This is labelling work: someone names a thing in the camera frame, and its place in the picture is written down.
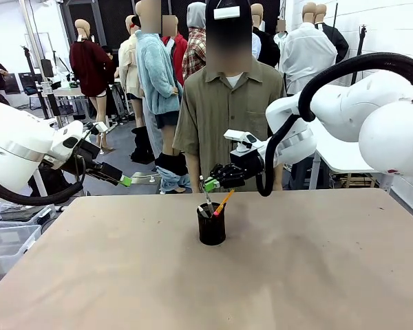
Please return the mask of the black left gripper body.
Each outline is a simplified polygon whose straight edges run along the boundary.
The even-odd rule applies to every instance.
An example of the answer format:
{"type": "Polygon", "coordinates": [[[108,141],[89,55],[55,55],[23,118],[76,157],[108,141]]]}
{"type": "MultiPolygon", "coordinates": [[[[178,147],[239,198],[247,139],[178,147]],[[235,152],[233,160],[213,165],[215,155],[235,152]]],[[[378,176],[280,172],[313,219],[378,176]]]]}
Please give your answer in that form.
{"type": "Polygon", "coordinates": [[[86,139],[74,147],[71,157],[64,163],[63,171],[80,177],[83,173],[92,177],[102,177],[103,165],[96,161],[100,149],[86,139]]]}

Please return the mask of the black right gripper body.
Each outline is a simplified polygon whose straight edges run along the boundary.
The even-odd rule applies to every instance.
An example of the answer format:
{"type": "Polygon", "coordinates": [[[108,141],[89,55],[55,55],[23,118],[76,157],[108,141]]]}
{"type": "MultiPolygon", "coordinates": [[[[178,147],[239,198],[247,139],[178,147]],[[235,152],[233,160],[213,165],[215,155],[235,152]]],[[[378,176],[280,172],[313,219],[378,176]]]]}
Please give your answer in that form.
{"type": "Polygon", "coordinates": [[[264,160],[258,151],[245,153],[232,151],[230,161],[230,164],[233,165],[233,173],[230,177],[225,178],[242,178],[244,179],[244,186],[249,179],[259,175],[264,170],[264,160]]]}

